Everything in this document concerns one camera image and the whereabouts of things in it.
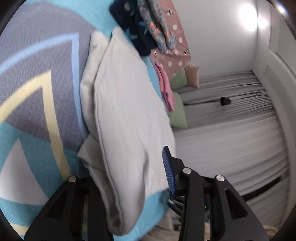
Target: white pillow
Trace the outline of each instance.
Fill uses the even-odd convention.
[[[162,148],[169,146],[175,156],[175,139],[146,65],[119,27],[100,63],[94,101],[106,174],[122,217],[121,234],[126,234],[145,199],[168,188]]]

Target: navy blue cloth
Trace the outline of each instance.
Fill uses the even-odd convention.
[[[110,13],[126,32],[141,56],[148,56],[157,43],[143,21],[136,0],[115,0],[110,6]]]

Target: white curtain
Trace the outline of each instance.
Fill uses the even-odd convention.
[[[256,76],[252,72],[211,76],[201,79],[200,89],[185,87],[178,92],[189,128],[174,129],[177,157],[200,175],[224,175],[241,195],[280,177],[273,189],[280,186],[281,195],[265,192],[248,202],[264,225],[279,227],[289,163],[275,110]],[[222,96],[231,104],[221,106],[217,100]]]

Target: blue blanket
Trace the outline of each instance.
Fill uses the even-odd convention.
[[[77,151],[88,130],[79,84],[90,34],[110,37],[111,0],[28,0],[0,36],[0,208],[23,237],[70,175],[88,175]],[[161,98],[158,78],[143,59]],[[167,196],[145,201],[135,228],[115,240],[138,240],[166,212]]]

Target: ceiling light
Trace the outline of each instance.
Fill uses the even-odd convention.
[[[286,14],[286,9],[282,5],[278,5],[277,9],[281,14]]]
[[[265,18],[258,18],[258,26],[259,28],[266,28],[268,26],[268,21]]]
[[[240,19],[249,31],[255,31],[258,26],[257,11],[252,5],[243,5],[240,10]]]

